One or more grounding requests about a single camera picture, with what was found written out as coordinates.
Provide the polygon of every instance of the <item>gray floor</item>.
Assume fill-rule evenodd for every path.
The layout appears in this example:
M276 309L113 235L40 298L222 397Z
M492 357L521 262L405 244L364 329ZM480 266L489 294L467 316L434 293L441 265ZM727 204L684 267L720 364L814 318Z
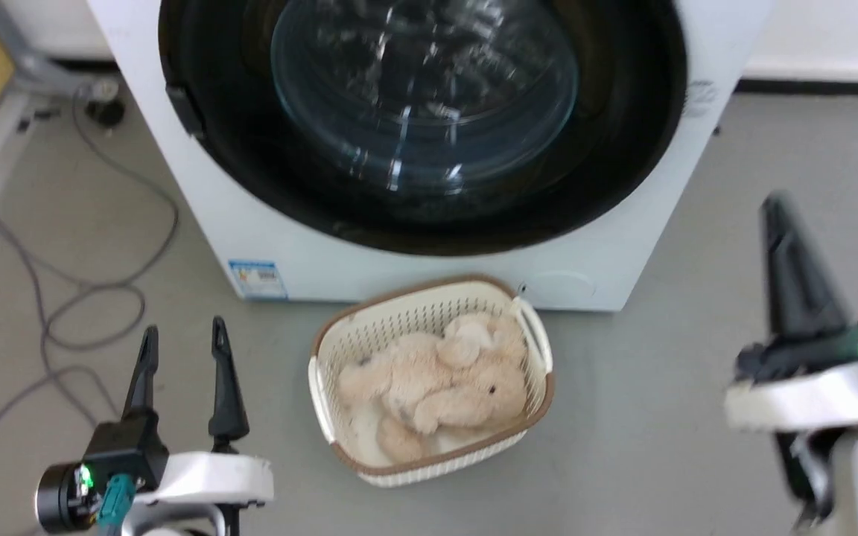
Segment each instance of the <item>gray floor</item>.
M743 343L763 338L756 207L791 190L858 310L858 99L735 98L629 307L615 316L549 313L558 392L517 447L483 465L397 491L365 485L320 437L305 384L314 332L334 305L238 301L185 213L173 250L141 279L161 329L156 403L172 451L206 448L210 321L227 319L250 411L247 453L273 461L279 499L244 516L245 534L757 536L794 517L765 437L722 419ZM137 115L102 147L177 192ZM79 275L112 278L163 236L160 204L96 162L67 113L42 124L0 202L34 251ZM74 289L45 277L54 307ZM72 339L128 322L129 296L101 296L57 326ZM122 400L132 333L58 363L95 367ZM0 403L40 376L33 295L0 240ZM91 384L74 386L106 412ZM80 455L81 417L47 389L0 426L0 533L34 522L41 470Z

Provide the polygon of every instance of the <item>sticker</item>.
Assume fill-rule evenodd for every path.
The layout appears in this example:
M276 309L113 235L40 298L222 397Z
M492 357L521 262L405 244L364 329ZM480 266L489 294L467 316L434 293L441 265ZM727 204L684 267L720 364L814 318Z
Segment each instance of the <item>sticker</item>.
M684 95L684 117L702 118L717 101L719 90L712 80L694 80L687 85Z
M287 289L273 262L228 261L227 264L244 298L287 299Z

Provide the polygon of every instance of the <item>white washing machine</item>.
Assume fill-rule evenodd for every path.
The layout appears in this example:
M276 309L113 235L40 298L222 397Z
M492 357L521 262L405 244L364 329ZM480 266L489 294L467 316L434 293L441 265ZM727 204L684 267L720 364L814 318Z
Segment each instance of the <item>white washing machine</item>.
M89 0L232 288L617 311L772 0Z

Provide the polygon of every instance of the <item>stuffed toy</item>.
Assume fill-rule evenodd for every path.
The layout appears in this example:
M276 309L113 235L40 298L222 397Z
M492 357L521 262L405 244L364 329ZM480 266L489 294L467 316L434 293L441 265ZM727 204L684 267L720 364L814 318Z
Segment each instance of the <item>stuffed toy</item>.
M528 350L514 319L470 313L443 333L400 336L340 373L344 403L381 401L377 441L394 462L425 456L439 427L496 427L524 411Z
M467 313L445 327L436 349L453 371L452 386L416 405L413 427L431 434L444 427L498 427L524 411L522 366L528 347L511 316Z

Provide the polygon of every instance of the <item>plush toy ear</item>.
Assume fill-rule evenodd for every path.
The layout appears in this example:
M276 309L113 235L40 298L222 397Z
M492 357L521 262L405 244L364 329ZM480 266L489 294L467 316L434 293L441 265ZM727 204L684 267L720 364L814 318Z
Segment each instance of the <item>plush toy ear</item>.
M436 344L439 352L439 360L453 367L453 369L465 369L479 359L481 346L473 339L443 339Z
M498 356L514 366L522 366L528 357L528 345L521 326L511 316L499 316L493 319L492 340L498 349Z
M492 334L487 325L481 323L470 323L463 325L456 331L457 338L474 340L481 348L491 348L495 345Z

